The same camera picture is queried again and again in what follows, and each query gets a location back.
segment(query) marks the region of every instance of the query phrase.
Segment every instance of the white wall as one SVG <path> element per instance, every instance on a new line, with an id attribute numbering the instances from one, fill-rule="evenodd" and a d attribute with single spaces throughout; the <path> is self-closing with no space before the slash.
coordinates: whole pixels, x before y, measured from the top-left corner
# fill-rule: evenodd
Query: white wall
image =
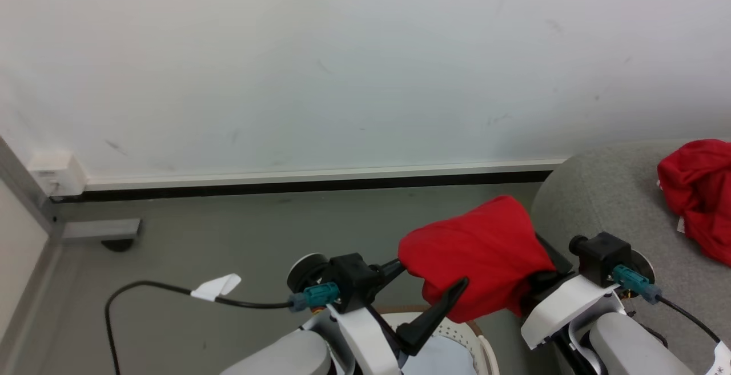
<path id="1" fill-rule="evenodd" d="M 0 180 L 0 339 L 48 235 Z"/>
<path id="2" fill-rule="evenodd" d="M 731 0 L 0 0 L 0 135 L 120 178 L 731 135 Z"/>

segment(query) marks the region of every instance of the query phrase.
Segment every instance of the grey couch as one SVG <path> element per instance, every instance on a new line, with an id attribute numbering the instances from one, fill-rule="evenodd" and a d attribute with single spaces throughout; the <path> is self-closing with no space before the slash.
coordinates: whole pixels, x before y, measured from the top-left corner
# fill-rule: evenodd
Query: grey couch
<path id="1" fill-rule="evenodd" d="M 677 232 L 657 187 L 657 165 L 687 140 L 619 144 L 572 157 L 541 186 L 533 202 L 535 228 L 575 265 L 568 250 L 574 235 L 610 232 L 649 258 L 663 295 L 731 341 L 731 268 L 702 255 Z M 637 321 L 668 339 L 669 349 L 694 373 L 713 363 L 713 341 L 665 305 L 625 301 Z"/>

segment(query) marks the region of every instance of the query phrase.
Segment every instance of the floor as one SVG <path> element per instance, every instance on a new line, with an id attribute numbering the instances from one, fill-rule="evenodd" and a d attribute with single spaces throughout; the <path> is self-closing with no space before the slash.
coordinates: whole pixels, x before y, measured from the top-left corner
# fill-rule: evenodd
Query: floor
<path id="1" fill-rule="evenodd" d="M 126 253 L 99 243 L 64 247 L 57 272 L 29 333 L 16 373 L 112 374 L 103 306 L 115 289 L 152 279 L 196 287 L 237 273 L 229 297 L 253 302 L 287 298 L 289 268 L 306 253 L 360 252 L 369 263 L 396 255 L 409 231 L 508 193 L 527 208 L 538 183 L 438 186 L 362 191 L 212 196 L 123 203 L 65 204 L 71 221 L 142 217 L 143 233 Z M 376 305 L 422 304 L 420 279 L 403 274 Z M 112 321 L 121 372 L 145 375 L 219 373 L 308 319 L 308 313 L 227 307 L 157 289 L 125 293 Z M 523 345 L 509 312 L 477 323 L 491 341 L 502 373 L 556 373 L 547 350 Z"/>

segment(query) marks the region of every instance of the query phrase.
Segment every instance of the folded red cloth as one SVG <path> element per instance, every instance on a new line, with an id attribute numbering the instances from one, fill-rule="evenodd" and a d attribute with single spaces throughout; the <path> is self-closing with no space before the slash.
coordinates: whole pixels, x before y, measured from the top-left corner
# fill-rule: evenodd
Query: folded red cloth
<path id="1" fill-rule="evenodd" d="M 399 243 L 399 260 L 410 274 L 424 279 L 422 295 L 431 304 L 459 279 L 469 278 L 447 315 L 455 322 L 502 308 L 520 315 L 520 297 L 528 290 L 525 278 L 556 270 L 527 212 L 511 196 L 411 232 Z"/>
<path id="2" fill-rule="evenodd" d="M 705 256 L 731 266 L 731 143 L 701 139 L 657 166 L 665 200 Z"/>

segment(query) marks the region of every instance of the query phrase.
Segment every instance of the wall socket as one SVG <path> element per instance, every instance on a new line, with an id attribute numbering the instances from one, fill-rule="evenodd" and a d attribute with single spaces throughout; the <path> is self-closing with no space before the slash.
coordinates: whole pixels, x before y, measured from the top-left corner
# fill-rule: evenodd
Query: wall socket
<path id="1" fill-rule="evenodd" d="M 86 187 L 86 173 L 71 153 L 36 154 L 28 172 L 47 196 L 81 195 Z"/>

